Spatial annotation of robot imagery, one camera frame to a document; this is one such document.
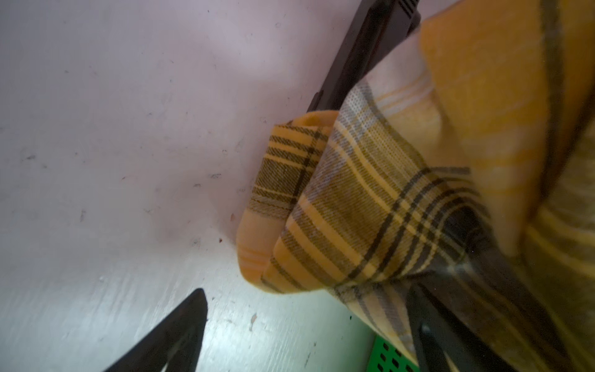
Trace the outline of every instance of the plaid fabric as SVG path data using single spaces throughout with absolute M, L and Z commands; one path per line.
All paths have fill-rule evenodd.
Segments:
M 338 116 L 275 127 L 237 234 L 244 277 L 326 289 L 411 359 L 422 283 L 519 371 L 595 369 L 595 129 L 562 171 L 592 117 L 594 16 L 464 0 Z

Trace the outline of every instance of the checkered pattern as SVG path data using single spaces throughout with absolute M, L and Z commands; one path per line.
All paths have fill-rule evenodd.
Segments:
M 329 291 L 412 360 L 422 283 L 513 368 L 594 370 L 593 45 L 588 0 L 464 0 L 425 21 L 340 112 L 273 129 L 242 274 Z

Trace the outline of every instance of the brown stripe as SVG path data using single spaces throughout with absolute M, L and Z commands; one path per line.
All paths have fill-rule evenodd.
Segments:
M 429 185 L 426 185 L 423 189 L 420 190 L 420 192 L 417 194 L 417 196 L 415 197 L 415 199 L 411 203 L 411 205 L 409 207 L 409 210 L 408 210 L 407 214 L 405 215 L 405 218 L 403 219 L 403 223 L 399 227 L 399 231 L 397 232 L 397 235 L 395 236 L 395 238 L 393 240 L 393 243 L 390 245 L 388 252 L 384 256 L 384 258 L 383 258 L 382 262 L 380 263 L 380 265 L 378 266 L 378 270 L 372 275 L 372 277 L 370 278 L 370 280 L 375 280 L 378 277 L 378 275 L 380 275 L 380 273 L 382 273 L 384 271 L 384 269 L 390 263 L 390 260 L 393 258 L 394 253 L 396 252 L 397 248 L 399 247 L 399 245 L 400 245 L 400 243 L 401 243 L 401 241 L 403 239 L 403 236 L 405 235 L 406 226 L 409 224 L 409 221 L 411 220 L 411 218 L 413 216 L 413 211 L 417 208 L 417 205 L 420 202 L 420 200 L 426 195 L 427 192 L 429 192 L 434 187 L 436 187 L 438 185 L 441 185 L 446 180 L 447 179 L 445 179 L 445 178 L 436 179 L 436 180 L 432 181 Z M 408 186 L 409 186 L 409 184 L 403 189 L 403 192 L 404 193 L 407 193 L 408 192 L 408 190 L 409 190 L 407 188 Z M 399 196 L 399 199 L 395 202 L 395 205 L 393 206 L 393 210 L 396 210 L 395 207 L 398 207 L 402 203 L 402 199 L 405 197 L 405 195 L 403 194 L 403 192 L 402 192 L 402 195 Z M 440 196 L 438 196 L 437 198 L 435 198 L 432 201 L 432 203 L 424 211 L 424 214 L 422 215 L 422 220 L 418 223 L 419 224 L 418 225 L 418 233 L 421 234 L 420 228 L 423 226 L 422 225 L 423 222 L 429 217 L 429 214 L 430 214 L 430 212 L 432 212 L 432 210 L 434 209 L 434 207 L 442 199 L 447 198 L 449 195 L 453 195 L 454 193 L 458 193 L 458 192 L 475 193 L 476 191 L 473 190 L 473 189 L 470 189 L 468 187 L 461 187 L 459 189 L 451 189 L 451 190 L 447 190 L 447 191 L 443 192 Z M 437 228 L 438 222 L 436 221 L 436 218 L 434 219 L 432 225 L 433 225 L 434 228 Z M 410 250 L 408 251 L 407 256 L 405 257 L 405 260 L 403 260 L 403 263 L 401 263 L 401 266 L 399 267 L 399 269 L 397 269 L 396 273 L 399 273 L 407 265 L 407 262 L 409 261 L 409 259 L 411 258 L 412 254 L 413 254 L 413 250 L 414 250 L 415 245 L 417 244 L 417 240 L 418 239 L 419 239 L 419 236 L 418 235 L 415 235 L 414 238 L 413 238 L 413 241 L 412 241 Z
M 374 294 L 380 303 L 380 307 L 384 311 L 386 319 L 389 320 L 390 327 L 399 336 L 399 338 L 406 335 L 407 329 L 405 328 L 403 322 L 407 320 L 401 319 L 399 317 L 399 313 L 397 312 L 395 305 L 390 300 L 389 294 L 386 293 L 386 290 L 384 289 L 384 284 L 374 283 L 372 288 L 374 289 Z
M 386 218 L 384 219 L 384 222 L 382 223 L 382 225 L 380 226 L 380 229 L 379 229 L 378 233 L 376 234 L 376 238 L 374 239 L 372 245 L 366 251 L 366 253 L 365 253 L 362 261 L 355 268 L 355 270 L 353 270 L 351 273 L 349 273 L 349 275 L 347 276 L 347 279 L 344 282 L 346 282 L 348 280 L 353 280 L 355 277 L 357 277 L 363 271 L 364 267 L 369 263 L 370 259 L 374 256 L 374 254 L 376 253 L 376 250 L 380 246 L 380 242 L 382 241 L 382 238 L 386 234 L 386 231 L 389 229 L 389 226 L 392 224 L 393 219 L 394 219 L 394 214 L 399 209 L 402 201 L 405 198 L 405 195 L 409 192 L 409 190 L 411 188 L 413 188 L 413 186 L 416 184 L 416 182 L 421 177 L 423 177 L 424 175 L 426 175 L 429 172 L 430 172 L 430 169 L 429 168 L 425 168 L 425 169 L 420 170 L 419 172 L 417 172 L 417 174 L 415 176 L 413 176 L 413 178 L 411 178 L 409 180 L 408 184 L 405 185 L 405 187 L 403 188 L 403 190 L 401 191 L 401 193 L 399 195 L 399 198 L 396 199 L 395 202 L 393 203 L 393 206 L 391 208 L 391 211 L 387 214 Z M 404 233 L 404 226 L 406 226 L 406 222 L 405 221 L 403 222 L 402 226 L 403 226 L 403 233 Z M 395 241 L 397 241 L 397 240 L 400 240 L 400 237 L 399 237 L 398 234 L 397 234 L 397 238 L 395 238 Z M 386 259 L 387 256 L 389 256 L 389 254 L 392 257 L 392 254 L 394 253 L 394 250 L 395 249 L 396 249 L 396 245 L 395 246 L 391 246 L 391 248 L 389 248 L 389 253 L 385 256 L 385 259 Z M 377 273 L 379 271 L 382 271 L 384 269 L 384 267 L 386 267 L 387 264 L 388 264 L 388 260 L 387 260 L 387 262 L 385 262 L 383 260 L 383 262 L 380 264 L 380 266 L 378 267 L 378 269 L 377 269 L 376 273 L 374 273 L 374 275 L 377 276 Z
M 262 284 L 264 284 L 265 286 L 274 290 L 275 292 L 283 293 L 279 288 L 275 287 L 271 282 L 269 282 L 267 279 L 263 278 L 262 275 L 261 275 L 261 282 L 262 282 Z
M 541 195 L 546 196 L 556 150 L 556 136 L 564 103 L 564 64 L 562 57 L 562 35 L 558 0 L 540 0 L 541 31 L 543 32 L 543 57 L 547 74 L 547 121 L 546 159 L 541 175 Z
M 314 155 L 318 155 L 318 156 L 322 155 L 322 151 L 321 150 L 319 150 L 319 149 L 312 149 L 308 145 L 304 145 L 302 143 L 296 142 L 296 141 L 291 140 L 289 138 L 280 137 L 280 136 L 270 136 L 268 140 L 271 141 L 271 142 L 280 143 L 282 145 L 291 146 L 293 148 L 296 148 L 298 150 L 302 150 L 302 151 L 305 151 L 305 152 L 312 151 L 312 153 Z
M 423 231 L 424 231 L 424 226 L 423 226 L 423 222 L 427 219 L 429 213 L 431 212 L 431 210 L 443 199 L 447 198 L 450 195 L 455 195 L 458 194 L 459 192 L 454 191 L 454 190 L 447 190 L 445 192 L 443 192 L 441 195 L 439 195 L 435 200 L 433 200 L 432 204 L 430 204 L 430 206 L 428 206 L 428 209 L 426 210 L 426 213 L 424 213 L 424 216 L 422 218 L 422 221 L 419 222 L 418 228 L 416 230 L 416 234 L 413 236 L 413 239 L 411 240 L 411 244 L 409 245 L 409 249 L 407 251 L 407 255 L 405 256 L 405 259 L 403 260 L 403 262 L 401 262 L 401 265 L 399 266 L 399 268 L 397 268 L 397 270 L 395 270 L 395 272 L 392 274 L 392 276 L 399 276 L 399 274 L 405 269 L 405 267 L 409 264 L 411 258 L 413 257 L 413 254 L 415 252 L 415 247 L 417 246 L 417 243 L 419 242 L 419 237 L 421 235 L 423 235 Z M 448 211 L 449 209 L 458 206 L 459 204 L 463 204 L 464 203 L 464 199 L 462 197 L 458 197 L 455 198 L 451 201 L 449 201 L 448 203 L 445 203 L 440 209 L 439 211 L 436 213 L 436 215 L 434 216 L 434 219 L 432 220 L 432 222 L 430 223 L 430 228 L 427 229 L 427 231 L 425 232 L 425 235 L 427 237 L 427 239 L 430 242 L 434 242 L 434 240 L 436 239 L 436 235 L 438 233 L 438 227 L 440 226 L 440 223 L 445 219 L 444 215 L 446 214 L 445 212 Z M 442 228 L 441 231 L 442 234 L 451 237 L 451 235 L 447 234 L 444 231 L 444 226 Z M 394 254 L 394 251 L 396 250 L 397 247 L 395 247 L 392 250 L 392 253 Z M 430 244 L 424 244 L 424 246 L 422 247 L 422 254 L 423 254 L 423 250 L 426 250 L 428 253 L 431 249 L 431 245 Z M 441 249 L 444 253 L 448 254 L 448 256 L 451 257 L 452 260 L 457 261 L 461 258 L 461 256 L 463 256 L 465 254 L 465 252 L 461 249 L 461 247 L 455 247 L 451 244 L 448 243 L 444 243 L 441 244 L 439 249 Z M 390 259 L 392 256 L 387 256 L 385 257 L 385 259 Z
M 294 286 L 295 288 L 299 289 L 299 290 L 306 290 L 306 288 L 304 288 L 304 286 L 302 286 L 294 277 L 292 277 L 283 267 L 281 267 L 281 265 L 279 264 L 279 261 L 277 261 L 276 258 L 271 257 L 271 264 L 273 265 L 273 267 L 275 269 L 277 269 L 277 271 L 279 272 L 279 274 L 281 274 L 281 276 L 283 276 L 289 283 L 292 284 L 292 286 Z
M 295 201 L 298 201 L 298 196 L 302 193 L 302 190 L 304 188 L 304 186 L 308 183 L 308 181 L 310 181 L 310 177 L 311 175 L 308 176 L 308 179 L 306 179 L 306 174 L 308 173 L 308 167 L 310 165 L 310 161 L 312 158 L 312 154 L 314 153 L 314 146 L 316 146 L 316 143 L 318 142 L 318 139 L 322 136 L 322 133 L 320 133 L 320 128 L 314 132 L 314 137 L 312 138 L 312 143 L 310 143 L 310 148 L 308 149 L 308 157 L 306 157 L 303 160 L 302 163 L 302 171 L 300 172 L 299 177 L 297 178 L 297 182 L 296 182 L 296 187 L 293 190 L 293 197 L 295 198 Z
M 394 199 L 383 187 L 380 186 L 380 184 L 378 184 L 378 182 L 376 182 L 376 180 L 374 180 L 373 176 L 370 174 L 366 166 L 363 165 L 359 157 L 355 154 L 355 151 L 352 149 L 351 144 L 347 141 L 347 139 L 341 133 L 339 133 L 339 131 L 333 133 L 332 138 L 335 141 L 335 143 L 338 144 L 339 148 L 345 151 L 345 153 L 353 163 L 355 170 L 364 179 L 366 185 L 370 189 L 372 189 L 372 191 L 374 191 L 374 193 L 378 195 L 386 204 L 390 205 Z M 329 147 L 327 151 L 334 151 L 334 149 Z M 387 181 L 388 184 L 392 183 L 392 185 L 390 185 L 392 189 L 396 188 L 397 185 L 391 182 L 392 178 L 389 177 L 381 168 L 379 168 L 374 161 L 370 161 L 366 156 L 364 156 L 364 158 L 366 158 L 366 160 L 370 163 L 370 165 L 372 165 L 374 170 L 380 175 L 380 177 L 383 180 Z
M 255 184 L 269 190 L 276 190 L 295 197 L 296 189 L 299 191 L 299 182 L 306 175 L 311 177 L 312 171 L 299 165 L 282 164 L 271 159 L 263 159 L 261 169 L 256 177 Z
M 305 135 L 308 135 L 310 137 L 318 137 L 324 141 L 328 140 L 328 136 L 324 135 L 320 132 L 321 128 L 318 127 L 316 130 L 312 130 L 312 129 L 308 129 L 306 127 L 289 127 L 289 129 L 294 130 L 296 132 L 299 133 L 303 133 Z
M 310 240 L 310 242 L 312 242 L 312 244 L 318 248 L 320 253 L 328 258 L 333 264 L 335 264 L 339 270 L 345 273 L 353 270 L 355 267 L 353 263 L 340 249 L 337 249 L 330 242 L 330 240 L 328 240 L 324 234 L 318 230 L 318 228 L 316 228 L 312 220 L 304 213 L 302 207 L 300 207 L 299 204 L 296 205 L 293 210 L 293 217 L 299 228 L 303 231 L 304 235 L 308 237 L 308 240 Z
M 288 196 L 288 195 L 282 195 L 280 193 L 277 192 L 270 192 L 267 191 L 265 189 L 263 189 L 262 187 L 255 185 L 254 190 L 252 190 L 253 194 L 262 196 L 263 198 L 268 198 L 268 199 L 273 199 L 282 203 L 286 203 L 286 204 L 291 204 L 293 197 L 292 196 Z
M 370 111 L 373 113 L 374 117 L 382 126 L 387 130 L 388 134 L 399 144 L 399 148 L 407 154 L 409 159 L 418 166 L 419 169 L 427 167 L 425 164 L 424 158 L 421 154 L 400 134 L 389 124 L 389 121 L 386 120 L 382 112 L 378 106 L 376 106 L 376 101 L 374 100 L 374 95 L 372 94 L 372 89 L 370 88 L 366 79 L 362 79 L 356 87 L 359 89 L 359 93 L 361 96 L 366 100 L 366 103 L 369 106 Z
M 565 255 L 572 257 L 576 260 L 588 262 L 590 264 L 595 264 L 595 247 L 592 245 L 586 245 L 573 240 L 571 237 L 565 237 L 555 232 L 548 223 L 543 221 L 540 218 L 540 215 L 537 215 L 537 218 L 533 220 L 531 225 L 539 232 L 544 239 L 549 241 L 553 246 L 562 248 Z M 593 231 L 589 231 L 583 229 L 585 232 L 593 233 Z
M 376 325 L 376 322 L 372 318 L 372 314 L 370 314 L 368 306 L 366 305 L 366 302 L 364 301 L 364 297 L 362 296 L 362 293 L 359 291 L 359 288 L 357 286 L 355 286 L 352 289 L 353 289 L 353 294 L 355 295 L 355 298 L 358 300 L 359 307 L 362 308 L 362 311 L 364 312 L 366 319 L 373 326 L 374 330 L 380 334 L 380 336 L 382 336 L 384 339 L 387 339 L 388 337 L 386 337 L 386 335 L 380 330 L 380 328 Z
M 296 163 L 296 166 L 302 165 L 306 161 L 306 157 L 303 157 L 301 155 L 294 154 L 294 153 L 289 152 L 289 151 L 281 150 L 281 149 L 278 149 L 278 148 L 275 148 L 275 147 L 269 147 L 267 149 L 267 154 L 268 155 L 272 155 L 274 157 L 281 158 L 281 159 L 293 161 L 294 163 Z M 317 164 L 318 164 L 318 161 L 312 160 L 309 163 L 309 166 L 312 167 L 312 168 L 314 168 L 314 167 L 316 167 Z
M 327 287 L 334 285 L 335 280 L 304 250 L 288 230 L 285 230 L 281 234 L 281 241 L 296 260 L 302 264 L 304 269 L 312 274 L 320 283 Z
M 384 180 L 386 180 L 386 182 L 391 186 L 391 188 L 397 189 L 399 185 L 394 182 L 395 174 L 393 174 L 392 176 L 389 176 L 384 171 L 385 168 L 391 169 L 391 168 L 396 168 L 396 166 L 392 162 L 390 162 L 390 159 L 387 157 L 387 154 L 385 154 L 384 152 L 381 152 L 381 149 L 374 143 L 374 138 L 370 134 L 370 131 L 367 130 L 367 128 L 365 129 L 363 127 L 363 125 L 355 125 L 356 117 L 355 117 L 355 113 L 353 112 L 351 107 L 346 107 L 345 111 L 347 111 L 347 112 L 351 111 L 352 117 L 347 118 L 346 115 L 342 115 L 338 119 L 339 123 L 347 130 L 347 132 L 351 135 L 351 137 L 357 143 L 358 148 L 364 155 L 364 158 L 366 159 L 366 161 L 368 161 L 368 163 L 370 163 L 370 165 L 372 165 L 372 167 L 379 173 L 379 175 Z M 333 132 L 333 134 L 331 135 L 331 138 L 333 138 L 333 140 L 335 142 L 337 142 L 339 145 L 341 145 L 343 150 L 345 152 L 347 152 L 348 154 L 353 152 L 350 149 L 351 144 L 349 144 L 347 139 L 341 133 L 339 133 L 338 130 Z M 345 146 L 342 146 L 343 142 L 347 143 L 347 146 L 349 147 L 350 150 L 345 148 Z M 399 148 L 399 143 L 398 142 L 394 143 L 393 147 Z

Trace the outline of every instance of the fabric fold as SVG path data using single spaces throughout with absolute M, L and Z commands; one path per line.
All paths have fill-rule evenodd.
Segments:
M 275 126 L 237 234 L 244 277 L 325 289 L 412 360 L 422 283 L 513 368 L 594 369 L 594 16 L 461 1 L 339 112 Z

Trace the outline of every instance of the black metal bar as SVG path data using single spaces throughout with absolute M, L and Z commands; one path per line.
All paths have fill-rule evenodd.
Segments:
M 460 372 L 514 372 L 429 290 L 413 285 L 407 315 L 421 372 L 449 372 L 446 353 Z
M 353 86 L 419 24 L 400 0 L 362 0 L 308 111 L 338 110 Z
M 105 372 L 194 372 L 208 311 L 196 289 L 128 353 Z

